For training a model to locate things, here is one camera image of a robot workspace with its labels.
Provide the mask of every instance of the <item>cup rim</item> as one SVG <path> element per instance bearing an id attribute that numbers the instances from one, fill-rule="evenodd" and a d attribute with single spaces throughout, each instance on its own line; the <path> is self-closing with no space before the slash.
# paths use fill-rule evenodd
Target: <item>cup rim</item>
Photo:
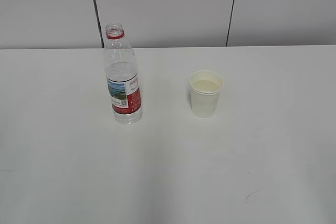
<path id="1" fill-rule="evenodd" d="M 194 87 L 192 86 L 192 84 L 191 84 L 191 77 L 192 77 L 194 74 L 197 74 L 197 73 L 200 73 L 200 72 L 209 72 L 209 73 L 212 73 L 212 74 L 218 76 L 218 77 L 221 79 L 221 81 L 222 81 L 222 85 L 219 87 L 218 90 L 216 90 L 216 91 L 211 91 L 211 92 L 205 92 L 205 91 L 202 91 L 202 90 L 199 90 L 199 89 L 194 88 Z M 190 86 L 195 92 L 197 92 L 197 93 L 199 93 L 199 94 L 205 94 L 205 95 L 218 94 L 218 93 L 221 92 L 221 90 L 222 90 L 222 88 L 223 88 L 223 85 L 224 85 L 224 80 L 223 80 L 223 78 L 222 78 L 219 74 L 217 74 L 216 72 L 211 71 L 211 70 L 199 70 L 199 71 L 193 72 L 193 73 L 190 75 L 190 77 L 189 77 L 189 86 Z"/>

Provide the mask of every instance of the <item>bottle opening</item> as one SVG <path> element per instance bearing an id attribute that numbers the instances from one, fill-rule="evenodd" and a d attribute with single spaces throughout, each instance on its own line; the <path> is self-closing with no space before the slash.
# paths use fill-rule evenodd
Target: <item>bottle opening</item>
<path id="1" fill-rule="evenodd" d="M 119 23 L 110 23 L 105 27 L 106 37 L 108 39 L 121 39 L 124 37 L 124 29 Z"/>

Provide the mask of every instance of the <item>red label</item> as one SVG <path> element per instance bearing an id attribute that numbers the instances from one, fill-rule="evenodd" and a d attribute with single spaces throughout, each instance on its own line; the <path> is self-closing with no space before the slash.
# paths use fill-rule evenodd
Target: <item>red label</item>
<path id="1" fill-rule="evenodd" d="M 107 79 L 113 109 L 120 114 L 131 114 L 141 106 L 138 77 L 125 82 Z"/>
<path id="2" fill-rule="evenodd" d="M 119 108 L 113 105 L 113 109 L 120 114 L 131 114 L 137 111 L 141 106 L 141 97 L 140 97 L 140 89 L 136 90 L 136 92 L 127 95 L 128 108 Z"/>

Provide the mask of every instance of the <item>dark mark on table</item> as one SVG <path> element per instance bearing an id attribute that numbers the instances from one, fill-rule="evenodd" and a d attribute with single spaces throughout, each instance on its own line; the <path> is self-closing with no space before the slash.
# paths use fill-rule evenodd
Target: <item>dark mark on table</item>
<path id="1" fill-rule="evenodd" d="M 249 203 L 248 198 L 249 198 L 251 195 L 253 195 L 253 194 L 257 193 L 257 192 L 259 192 L 259 190 L 254 191 L 253 193 L 250 193 L 249 195 L 247 195 L 246 198 L 245 198 L 245 203 Z"/>

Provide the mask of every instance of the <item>white wall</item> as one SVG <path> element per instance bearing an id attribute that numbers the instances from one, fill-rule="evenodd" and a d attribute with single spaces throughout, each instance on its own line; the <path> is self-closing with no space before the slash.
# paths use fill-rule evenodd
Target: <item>white wall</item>
<path id="1" fill-rule="evenodd" d="M 97 0 L 133 47 L 225 46 L 233 0 Z M 101 47 L 93 0 L 0 0 L 0 49 Z M 229 46 L 336 44 L 335 0 L 235 0 Z"/>
<path id="2" fill-rule="evenodd" d="M 122 23 L 133 47 L 224 46 L 232 0 L 97 0 L 101 26 Z"/>
<path id="3" fill-rule="evenodd" d="M 235 0 L 229 46 L 336 44 L 336 0 Z"/>
<path id="4" fill-rule="evenodd" d="M 0 0 L 0 49 L 101 47 L 92 0 Z"/>

